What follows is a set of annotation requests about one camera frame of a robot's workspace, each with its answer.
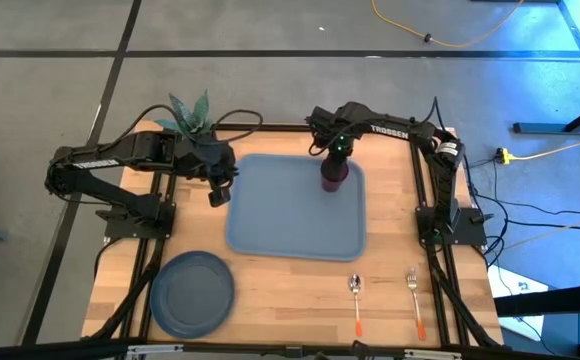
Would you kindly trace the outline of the green plant in white pot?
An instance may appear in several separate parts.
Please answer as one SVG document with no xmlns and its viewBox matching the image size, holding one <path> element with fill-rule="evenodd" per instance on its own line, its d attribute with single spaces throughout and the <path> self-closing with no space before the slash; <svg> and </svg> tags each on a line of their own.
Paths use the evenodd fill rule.
<svg viewBox="0 0 580 360">
<path fill-rule="evenodd" d="M 210 104 L 207 90 L 196 100 L 192 109 L 172 93 L 168 96 L 176 119 L 158 119 L 155 120 L 156 124 L 194 138 L 209 134 L 213 130 L 214 122 L 208 118 Z"/>
</svg>

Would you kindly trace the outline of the dark blue round plate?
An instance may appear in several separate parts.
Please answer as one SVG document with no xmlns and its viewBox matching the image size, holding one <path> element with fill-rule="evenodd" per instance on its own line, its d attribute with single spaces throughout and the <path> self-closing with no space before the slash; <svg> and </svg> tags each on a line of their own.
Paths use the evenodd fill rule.
<svg viewBox="0 0 580 360">
<path fill-rule="evenodd" d="M 166 334 L 197 339 L 227 320 L 235 294 L 234 277 L 224 260 L 209 252 L 189 251 L 175 256 L 158 272 L 149 304 Z"/>
</svg>

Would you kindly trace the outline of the silver metal bracket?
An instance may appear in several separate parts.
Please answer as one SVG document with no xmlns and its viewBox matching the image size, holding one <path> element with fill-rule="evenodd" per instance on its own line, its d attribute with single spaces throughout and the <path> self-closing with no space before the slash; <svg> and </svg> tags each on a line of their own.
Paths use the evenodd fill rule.
<svg viewBox="0 0 580 360">
<path fill-rule="evenodd" d="M 462 354 L 441 350 L 405 349 L 403 360 L 463 360 Z"/>
<path fill-rule="evenodd" d="M 139 358 L 141 356 L 154 354 L 170 354 L 183 352 L 183 344 L 143 344 L 131 345 L 127 348 L 126 356 L 131 358 Z"/>
</svg>

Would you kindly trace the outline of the blue plastic tray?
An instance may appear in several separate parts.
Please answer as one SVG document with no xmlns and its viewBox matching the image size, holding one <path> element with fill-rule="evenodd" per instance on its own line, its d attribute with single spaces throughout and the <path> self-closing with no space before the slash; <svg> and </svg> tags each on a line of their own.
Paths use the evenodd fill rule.
<svg viewBox="0 0 580 360">
<path fill-rule="evenodd" d="M 350 262 L 366 247 L 365 177 L 355 162 L 340 188 L 322 188 L 321 160 L 248 154 L 237 161 L 226 242 L 239 253 Z"/>
</svg>

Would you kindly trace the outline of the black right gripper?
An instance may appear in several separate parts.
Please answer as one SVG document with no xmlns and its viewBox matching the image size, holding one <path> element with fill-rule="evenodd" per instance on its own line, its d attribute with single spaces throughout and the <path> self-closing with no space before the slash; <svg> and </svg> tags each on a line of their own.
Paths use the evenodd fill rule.
<svg viewBox="0 0 580 360">
<path fill-rule="evenodd" d="M 354 137 L 348 131 L 331 133 L 326 136 L 327 172 L 342 173 L 344 162 L 353 152 Z"/>
</svg>

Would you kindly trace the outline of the white paper sheet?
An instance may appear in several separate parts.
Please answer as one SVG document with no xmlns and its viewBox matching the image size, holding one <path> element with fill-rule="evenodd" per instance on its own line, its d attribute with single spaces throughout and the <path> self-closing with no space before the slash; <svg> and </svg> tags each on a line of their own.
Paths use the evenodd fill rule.
<svg viewBox="0 0 580 360">
<path fill-rule="evenodd" d="M 488 270 L 488 279 L 495 299 L 511 295 L 547 292 L 546 284 L 527 278 L 515 272 L 492 265 Z M 504 317 L 498 316 L 499 325 L 506 330 L 539 342 L 543 329 L 544 316 Z"/>
</svg>

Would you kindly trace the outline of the steel fork with orange handle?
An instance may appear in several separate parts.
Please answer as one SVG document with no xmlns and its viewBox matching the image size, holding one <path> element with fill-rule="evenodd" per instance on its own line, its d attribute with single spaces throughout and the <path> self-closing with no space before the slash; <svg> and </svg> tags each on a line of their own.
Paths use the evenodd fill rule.
<svg viewBox="0 0 580 360">
<path fill-rule="evenodd" d="M 412 299 L 413 299 L 418 339 L 420 341 L 425 341 L 427 336 L 426 336 L 426 330 L 425 330 L 423 318 L 421 315 L 419 300 L 418 300 L 418 293 L 417 293 L 418 284 L 417 284 L 416 271 L 414 268 L 411 268 L 409 270 L 409 272 L 406 276 L 406 281 L 407 281 L 407 286 L 408 286 L 409 290 L 411 291 L 411 295 L 412 295 Z"/>
</svg>

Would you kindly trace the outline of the steel spoon with orange handle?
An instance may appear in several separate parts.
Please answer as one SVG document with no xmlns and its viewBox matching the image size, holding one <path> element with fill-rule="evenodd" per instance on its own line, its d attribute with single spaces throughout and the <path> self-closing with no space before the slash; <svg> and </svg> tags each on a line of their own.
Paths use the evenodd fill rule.
<svg viewBox="0 0 580 360">
<path fill-rule="evenodd" d="M 360 318 L 360 308 L 359 308 L 359 293 L 361 290 L 361 278 L 358 274 L 353 274 L 349 279 L 349 289 L 354 297 L 354 308 L 355 308 L 355 334 L 357 337 L 361 337 L 363 334 L 362 322 Z"/>
</svg>

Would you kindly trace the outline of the black rig beam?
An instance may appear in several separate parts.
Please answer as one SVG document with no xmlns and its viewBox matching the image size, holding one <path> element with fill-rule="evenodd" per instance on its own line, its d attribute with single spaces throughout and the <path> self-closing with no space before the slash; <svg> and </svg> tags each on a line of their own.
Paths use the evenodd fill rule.
<svg viewBox="0 0 580 360">
<path fill-rule="evenodd" d="M 139 338 L 86 339 L 71 342 L 0 347 L 0 360 L 106 359 L 126 356 L 129 346 L 143 344 L 183 344 L 184 351 L 177 353 L 245 353 L 259 354 L 262 356 L 277 355 L 289 359 L 299 359 L 309 355 L 331 355 L 354 356 L 359 360 L 373 360 L 379 357 L 391 357 L 396 360 L 403 360 L 405 349 L 424 349 L 461 353 L 463 360 L 580 360 L 580 357 L 515 351 L 505 346 L 477 347 L 443 345 L 437 348 L 421 348 L 415 346 L 383 347 L 370 346 L 359 341 L 355 341 L 348 346 L 237 345 L 196 342 L 146 343 Z"/>
</svg>

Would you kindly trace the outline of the red faceted plastic cup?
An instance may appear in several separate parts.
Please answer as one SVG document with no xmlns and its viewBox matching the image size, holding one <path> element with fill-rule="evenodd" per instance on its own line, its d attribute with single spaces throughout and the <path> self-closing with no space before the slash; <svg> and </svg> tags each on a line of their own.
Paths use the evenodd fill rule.
<svg viewBox="0 0 580 360">
<path fill-rule="evenodd" d="M 326 158 L 320 167 L 320 173 L 321 173 L 321 185 L 322 188 L 326 191 L 326 192 L 336 192 L 340 186 L 342 185 L 342 183 L 345 181 L 345 179 L 348 176 L 349 173 L 349 167 L 347 164 L 347 161 L 338 161 L 338 162 L 344 162 L 345 163 L 345 169 L 342 173 L 328 173 L 327 172 L 327 161 L 328 159 Z"/>
</svg>

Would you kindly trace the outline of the black furniture beam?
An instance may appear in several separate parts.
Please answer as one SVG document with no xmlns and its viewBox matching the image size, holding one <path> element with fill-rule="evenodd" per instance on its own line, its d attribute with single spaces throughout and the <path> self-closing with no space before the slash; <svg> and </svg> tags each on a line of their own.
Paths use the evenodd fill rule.
<svg viewBox="0 0 580 360">
<path fill-rule="evenodd" d="M 580 286 L 499 297 L 495 307 L 500 317 L 580 313 Z"/>
</svg>

